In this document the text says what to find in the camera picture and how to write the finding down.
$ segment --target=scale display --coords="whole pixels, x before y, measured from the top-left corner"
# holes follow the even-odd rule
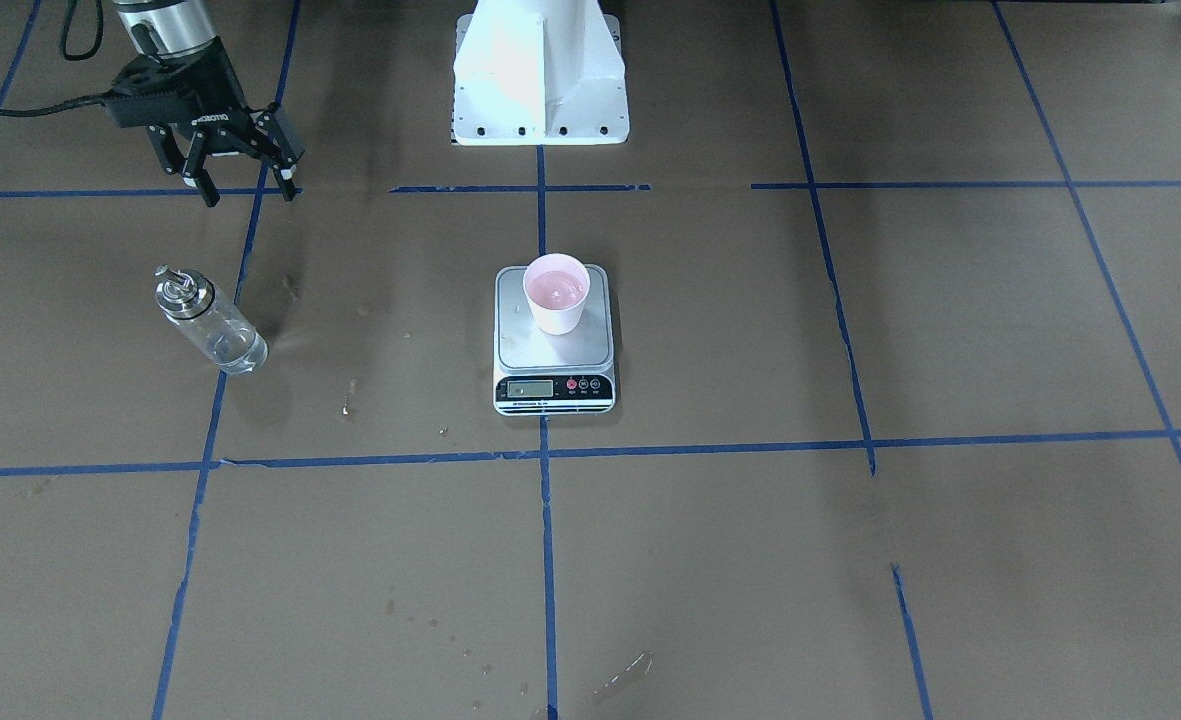
[[[554,381],[505,381],[507,400],[527,400],[531,397],[554,397]]]
[[[616,405],[608,274],[586,266],[590,292],[581,322],[563,336],[536,327],[523,296],[523,268],[497,274],[492,328],[492,406],[502,415],[607,413]]]

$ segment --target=white cup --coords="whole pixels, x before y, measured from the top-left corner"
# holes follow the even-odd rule
[[[523,296],[544,333],[567,334],[578,327],[589,295],[590,273],[572,255],[553,251],[523,270]]]

